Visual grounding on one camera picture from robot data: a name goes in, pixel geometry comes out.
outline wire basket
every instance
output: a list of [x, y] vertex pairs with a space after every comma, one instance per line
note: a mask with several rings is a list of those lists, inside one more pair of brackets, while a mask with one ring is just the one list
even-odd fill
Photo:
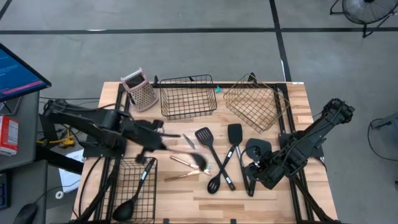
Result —
[[[113, 197], [112, 213], [123, 202], [132, 198], [136, 193], [138, 182], [142, 173], [151, 157], [146, 158], [145, 164], [139, 164], [135, 158], [123, 158], [120, 161], [118, 181]], [[109, 173], [112, 171], [114, 162], [109, 166]], [[149, 171], [144, 185], [138, 195], [138, 200], [134, 205], [134, 213], [132, 218], [126, 222], [117, 222], [112, 220], [112, 223], [154, 223], [155, 222], [155, 203], [156, 203], [156, 180], [157, 180], [157, 160]], [[101, 209], [102, 219], [106, 218], [107, 207], [110, 198], [110, 191], [108, 189], [104, 197], [104, 206]]]
[[167, 119], [208, 116], [217, 109], [210, 75], [169, 78], [159, 84], [162, 115]]
[[283, 95], [258, 81], [253, 74], [245, 74], [224, 94], [224, 100], [229, 110], [258, 133], [270, 129], [289, 106]]

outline white paper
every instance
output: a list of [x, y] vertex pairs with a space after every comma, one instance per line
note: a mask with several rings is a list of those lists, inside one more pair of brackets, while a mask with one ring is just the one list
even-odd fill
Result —
[[[68, 153], [66, 156], [71, 159], [74, 159], [76, 161], [83, 162], [83, 149], [76, 151], [76, 152]], [[62, 186], [64, 186], [63, 187], [64, 193], [71, 192], [72, 190], [75, 190], [79, 187], [80, 177], [81, 177], [79, 174], [75, 174], [75, 173], [66, 171], [64, 169], [59, 169], [59, 170], [60, 170], [60, 176], [61, 176], [61, 183], [62, 183]]]

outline gray floor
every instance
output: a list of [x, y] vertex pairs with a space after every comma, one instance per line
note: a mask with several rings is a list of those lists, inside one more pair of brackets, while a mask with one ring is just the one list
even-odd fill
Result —
[[[278, 0], [281, 27], [359, 27], [344, 16], [329, 16], [332, 3]], [[398, 27], [398, 18], [385, 26]], [[176, 27], [273, 27], [273, 21], [269, 2], [261, 0], [13, 0], [0, 21], [1, 30]], [[314, 114], [335, 97], [356, 108], [352, 122], [336, 127], [324, 143], [339, 219], [396, 223], [398, 162], [376, 157], [366, 131], [370, 120], [398, 111], [398, 32], [366, 39], [359, 32], [283, 38], [292, 79], [305, 82]], [[255, 72], [264, 81], [284, 80], [274, 33], [0, 35], [0, 42], [53, 83], [42, 96], [99, 96], [103, 82], [137, 67], [151, 79], [210, 73], [230, 81]], [[388, 128], [372, 132], [371, 141], [381, 154], [398, 158], [398, 139]], [[49, 222], [68, 220], [71, 195], [48, 210]]]

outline wooden table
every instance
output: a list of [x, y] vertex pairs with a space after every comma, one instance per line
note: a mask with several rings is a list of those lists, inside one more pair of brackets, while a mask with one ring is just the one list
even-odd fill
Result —
[[[99, 106], [115, 102], [118, 86], [118, 82], [104, 83]], [[287, 83], [287, 89], [296, 130], [303, 130], [313, 122], [304, 84]], [[232, 123], [241, 123], [243, 126], [244, 139], [241, 144], [241, 150], [244, 149], [246, 141], [249, 138], [259, 138], [269, 141], [272, 144], [273, 151], [280, 149], [277, 138], [280, 133], [278, 123], [273, 125], [270, 130], [258, 134], [226, 108], [223, 93], [217, 93], [216, 99], [218, 108], [211, 116], [168, 121], [165, 117], [162, 117], [160, 113], [160, 102], [144, 113], [137, 113], [133, 110], [131, 110], [131, 113], [134, 119], [147, 119], [149, 121], [153, 119], [164, 120], [166, 133], [186, 134], [195, 143], [196, 147], [203, 148], [207, 153], [209, 163], [212, 166], [211, 171], [213, 175], [218, 173], [218, 166], [211, 156], [210, 150], [201, 146], [194, 135], [194, 132], [202, 127], [209, 127], [213, 133], [215, 137], [215, 150], [221, 161], [225, 158], [226, 152], [231, 147], [228, 141], [227, 125]], [[286, 113], [284, 119], [287, 127], [286, 129], [289, 130]], [[164, 138], [164, 143], [173, 149], [184, 151], [191, 150], [184, 138]], [[141, 146], [129, 142], [125, 157], [135, 157], [141, 149]], [[236, 190], [233, 192], [230, 191], [224, 178], [221, 178], [221, 187], [214, 195], [209, 194], [206, 190], [207, 183], [211, 179], [210, 176], [201, 174], [186, 179], [164, 182], [166, 177], [184, 174], [192, 169], [169, 159], [169, 152], [156, 151], [155, 153], [148, 154], [148, 156], [156, 157], [159, 162], [155, 210], [156, 223], [163, 222], [164, 218], [170, 219], [171, 223], [229, 223], [232, 218], [237, 219], [238, 223], [295, 222], [289, 180], [284, 177], [273, 190], [266, 189], [258, 182], [254, 197], [249, 197], [244, 189], [237, 155], [233, 155], [226, 167], [229, 176], [236, 186]], [[191, 161], [186, 155], [177, 156]], [[90, 158], [85, 161], [81, 176], [82, 180], [86, 178], [88, 170], [95, 160], [96, 158]], [[247, 165], [249, 162], [250, 160], [245, 158], [244, 163]], [[90, 204], [93, 197], [96, 195], [102, 170], [103, 163], [99, 162], [88, 179], [83, 195], [82, 210]], [[319, 206], [324, 209], [327, 215], [336, 219], [336, 210], [325, 168], [316, 160], [310, 159], [308, 165], [305, 167], [305, 173], [307, 175], [308, 189], [314, 199], [318, 202]], [[80, 182], [78, 196], [75, 202], [76, 209], [78, 207], [82, 185], [83, 181]], [[300, 192], [298, 192], [298, 194], [302, 208], [302, 217], [306, 219], [307, 216], [305, 214], [303, 197]]]

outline monitor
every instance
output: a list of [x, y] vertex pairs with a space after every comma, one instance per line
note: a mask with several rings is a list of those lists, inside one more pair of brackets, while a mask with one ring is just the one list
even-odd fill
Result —
[[0, 44], [0, 102], [50, 86], [48, 80]]

